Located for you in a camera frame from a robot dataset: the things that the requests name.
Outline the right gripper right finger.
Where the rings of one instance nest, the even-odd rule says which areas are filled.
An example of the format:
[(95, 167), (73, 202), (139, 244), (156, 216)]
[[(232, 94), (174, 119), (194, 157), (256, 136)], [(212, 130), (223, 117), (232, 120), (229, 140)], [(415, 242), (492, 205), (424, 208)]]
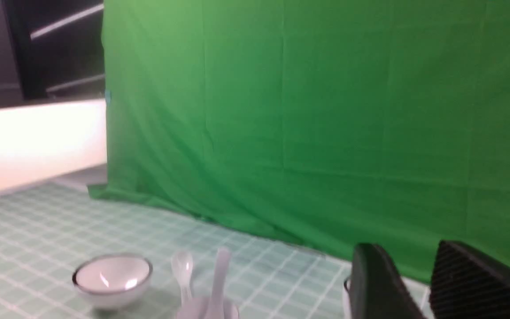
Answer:
[(510, 267), (461, 241), (442, 240), (429, 303), (436, 319), (510, 319)]

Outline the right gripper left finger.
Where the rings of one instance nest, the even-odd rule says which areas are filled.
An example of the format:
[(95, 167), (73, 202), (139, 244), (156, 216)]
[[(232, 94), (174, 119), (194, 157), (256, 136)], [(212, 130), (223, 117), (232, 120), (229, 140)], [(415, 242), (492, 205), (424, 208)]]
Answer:
[(423, 319), (394, 260), (378, 244), (360, 243), (350, 274), (352, 319)]

